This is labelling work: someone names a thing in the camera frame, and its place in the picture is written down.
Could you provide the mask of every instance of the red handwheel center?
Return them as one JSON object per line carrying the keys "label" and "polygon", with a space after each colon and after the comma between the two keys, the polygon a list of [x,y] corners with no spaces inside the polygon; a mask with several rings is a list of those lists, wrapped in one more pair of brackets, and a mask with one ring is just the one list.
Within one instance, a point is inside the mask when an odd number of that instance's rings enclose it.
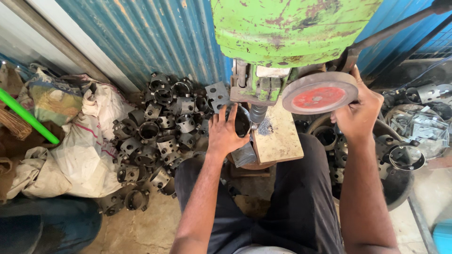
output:
{"label": "red handwheel center", "polygon": [[345,96],[345,90],[338,87],[320,87],[305,91],[293,98],[293,105],[299,108],[315,109],[333,105]]}

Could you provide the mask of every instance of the blue corrugated sheet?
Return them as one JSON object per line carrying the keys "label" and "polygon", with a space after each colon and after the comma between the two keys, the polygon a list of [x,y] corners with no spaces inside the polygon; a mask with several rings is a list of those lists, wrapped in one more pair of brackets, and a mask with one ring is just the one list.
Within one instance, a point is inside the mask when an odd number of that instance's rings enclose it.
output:
{"label": "blue corrugated sheet", "polygon": [[[384,0],[355,42],[429,7],[432,2],[433,0]],[[364,49],[358,58],[361,75],[367,76],[368,79],[379,75],[384,66],[403,52],[410,50],[451,13],[431,15],[373,47]]]}
{"label": "blue corrugated sheet", "polygon": [[154,71],[229,83],[208,0],[56,0],[140,89]]}

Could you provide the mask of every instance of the broom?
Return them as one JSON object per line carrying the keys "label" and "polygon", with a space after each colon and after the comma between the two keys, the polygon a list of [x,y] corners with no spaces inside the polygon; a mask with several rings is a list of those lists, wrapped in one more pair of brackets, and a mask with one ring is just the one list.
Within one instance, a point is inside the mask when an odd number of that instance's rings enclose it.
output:
{"label": "broom", "polygon": [[24,141],[31,133],[31,125],[21,117],[0,108],[0,123],[11,131],[17,139]]}

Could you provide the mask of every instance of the hand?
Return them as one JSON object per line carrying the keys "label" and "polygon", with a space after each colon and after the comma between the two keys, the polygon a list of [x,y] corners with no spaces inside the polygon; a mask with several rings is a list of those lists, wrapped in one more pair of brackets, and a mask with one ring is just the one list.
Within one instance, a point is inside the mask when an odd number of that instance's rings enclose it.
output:
{"label": "hand", "polygon": [[232,151],[235,151],[250,141],[250,135],[239,138],[235,133],[235,115],[237,103],[232,106],[229,118],[226,121],[226,105],[220,109],[219,114],[214,114],[209,120],[209,148],[207,153],[214,153],[222,159]]}
{"label": "hand", "polygon": [[350,71],[350,74],[358,84],[358,103],[351,103],[333,111],[331,122],[337,122],[339,129],[347,138],[347,142],[361,142],[367,138],[373,139],[373,126],[383,104],[383,96],[367,88],[356,65]]}

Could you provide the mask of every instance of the plastic bag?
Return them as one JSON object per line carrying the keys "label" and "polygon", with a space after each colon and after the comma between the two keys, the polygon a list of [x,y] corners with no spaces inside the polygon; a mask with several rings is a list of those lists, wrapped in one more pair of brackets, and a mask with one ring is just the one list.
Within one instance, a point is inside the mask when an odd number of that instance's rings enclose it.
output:
{"label": "plastic bag", "polygon": [[68,123],[82,108],[78,86],[44,73],[40,68],[26,86],[34,100],[34,116],[40,122],[53,121],[58,126]]}
{"label": "plastic bag", "polygon": [[88,90],[83,96],[82,112],[99,119],[102,136],[109,141],[114,139],[113,121],[127,118],[127,114],[134,109],[117,90],[108,85],[96,84],[94,94]]}
{"label": "plastic bag", "polygon": [[67,135],[51,154],[72,184],[68,194],[101,198],[120,189],[119,166],[113,163],[118,152],[112,143],[103,141],[98,119],[79,113],[62,128]]}
{"label": "plastic bag", "polygon": [[28,150],[17,166],[7,198],[14,198],[20,191],[30,198],[51,198],[65,194],[71,188],[49,151],[38,146]]}

